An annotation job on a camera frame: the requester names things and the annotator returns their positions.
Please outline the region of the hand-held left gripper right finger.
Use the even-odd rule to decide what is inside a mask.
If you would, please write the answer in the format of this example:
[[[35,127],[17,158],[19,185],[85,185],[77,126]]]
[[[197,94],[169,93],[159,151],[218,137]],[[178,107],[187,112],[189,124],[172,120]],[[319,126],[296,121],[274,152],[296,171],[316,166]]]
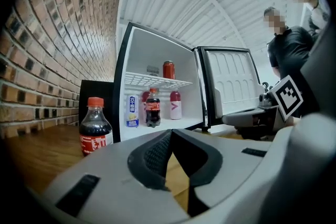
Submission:
[[[291,131],[283,128],[273,141],[265,142],[173,129],[217,149],[222,166],[209,184],[194,189],[208,209],[172,224],[260,224],[262,205],[278,177]]]

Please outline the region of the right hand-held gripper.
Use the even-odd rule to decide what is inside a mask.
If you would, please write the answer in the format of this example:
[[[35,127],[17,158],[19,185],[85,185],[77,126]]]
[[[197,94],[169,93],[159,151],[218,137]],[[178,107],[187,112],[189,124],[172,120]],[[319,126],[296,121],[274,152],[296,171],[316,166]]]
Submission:
[[[293,123],[293,113],[303,104],[301,93],[291,76],[286,76],[273,88],[259,95],[257,109],[239,111],[222,116],[230,126],[264,127],[276,133]]]

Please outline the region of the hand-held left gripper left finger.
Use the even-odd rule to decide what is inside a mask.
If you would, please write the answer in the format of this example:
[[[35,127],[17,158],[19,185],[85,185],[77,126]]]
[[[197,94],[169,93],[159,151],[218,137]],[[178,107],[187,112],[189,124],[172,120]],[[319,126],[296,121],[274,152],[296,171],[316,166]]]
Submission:
[[[138,146],[164,131],[111,144],[84,157],[59,174],[44,190],[64,223],[179,224],[189,215],[169,190],[142,185],[128,168],[128,157]]]

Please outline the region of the red-capped cola bottle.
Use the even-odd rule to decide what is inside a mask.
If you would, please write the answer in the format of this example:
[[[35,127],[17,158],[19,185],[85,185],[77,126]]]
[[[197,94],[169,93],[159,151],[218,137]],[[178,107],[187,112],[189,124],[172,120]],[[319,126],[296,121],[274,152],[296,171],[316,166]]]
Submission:
[[[158,97],[158,89],[150,88],[150,94],[145,103],[146,125],[155,128],[161,123],[161,103]]]
[[[84,156],[113,143],[112,126],[103,113],[103,98],[89,97],[87,107],[87,114],[79,126],[80,144]]]

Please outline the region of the black mini fridge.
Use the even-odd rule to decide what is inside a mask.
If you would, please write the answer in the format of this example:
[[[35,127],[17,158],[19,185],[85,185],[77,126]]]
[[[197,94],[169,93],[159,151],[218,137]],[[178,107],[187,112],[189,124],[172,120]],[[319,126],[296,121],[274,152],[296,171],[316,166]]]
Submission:
[[[161,123],[148,127],[144,121],[141,96],[150,88],[124,83],[126,72],[163,78],[163,64],[172,61],[175,80],[192,85],[175,89],[158,89]],[[170,118],[170,93],[181,94],[182,118]],[[208,130],[223,124],[222,116],[257,109],[264,91],[251,52],[246,48],[200,46],[191,48],[157,31],[129,23],[120,46],[114,76],[113,138],[126,141],[165,129],[196,128]],[[139,98],[139,126],[127,127],[127,96]]]

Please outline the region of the white and red bottle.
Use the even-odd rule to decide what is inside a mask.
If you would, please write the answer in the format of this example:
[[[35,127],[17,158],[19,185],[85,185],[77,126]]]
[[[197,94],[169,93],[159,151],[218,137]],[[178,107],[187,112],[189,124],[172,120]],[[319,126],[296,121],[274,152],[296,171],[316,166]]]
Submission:
[[[179,120],[182,118],[181,94],[177,90],[170,93],[170,118],[172,120]]]

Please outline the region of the blue and white can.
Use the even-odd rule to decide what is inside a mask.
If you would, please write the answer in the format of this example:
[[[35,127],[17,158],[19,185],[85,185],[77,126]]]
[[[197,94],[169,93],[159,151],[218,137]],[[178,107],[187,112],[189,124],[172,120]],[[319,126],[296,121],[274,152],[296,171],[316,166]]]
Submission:
[[[135,94],[127,96],[125,122],[127,127],[139,126],[139,98]]]

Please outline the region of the red drink can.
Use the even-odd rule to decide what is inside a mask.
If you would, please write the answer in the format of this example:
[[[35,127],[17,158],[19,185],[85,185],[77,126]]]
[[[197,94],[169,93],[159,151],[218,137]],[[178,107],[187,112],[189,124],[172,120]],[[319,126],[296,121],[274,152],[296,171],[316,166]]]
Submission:
[[[163,64],[163,77],[175,79],[175,66],[172,61],[165,61]]]

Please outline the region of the black cabinet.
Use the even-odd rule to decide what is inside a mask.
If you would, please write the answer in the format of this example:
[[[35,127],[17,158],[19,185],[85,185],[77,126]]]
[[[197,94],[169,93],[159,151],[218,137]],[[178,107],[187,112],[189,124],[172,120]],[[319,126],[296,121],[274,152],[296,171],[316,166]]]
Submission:
[[[99,97],[104,99],[103,113],[112,125],[113,82],[82,80],[79,93],[79,125],[88,112],[88,98]]]

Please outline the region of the person's white shirt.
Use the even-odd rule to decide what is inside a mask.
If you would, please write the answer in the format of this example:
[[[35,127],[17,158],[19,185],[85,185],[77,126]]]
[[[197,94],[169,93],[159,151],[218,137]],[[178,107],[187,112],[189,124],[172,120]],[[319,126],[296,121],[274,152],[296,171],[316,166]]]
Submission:
[[[310,4],[304,4],[302,26],[313,37],[319,35],[325,28],[330,18],[330,8],[326,2],[320,1],[313,8]]]

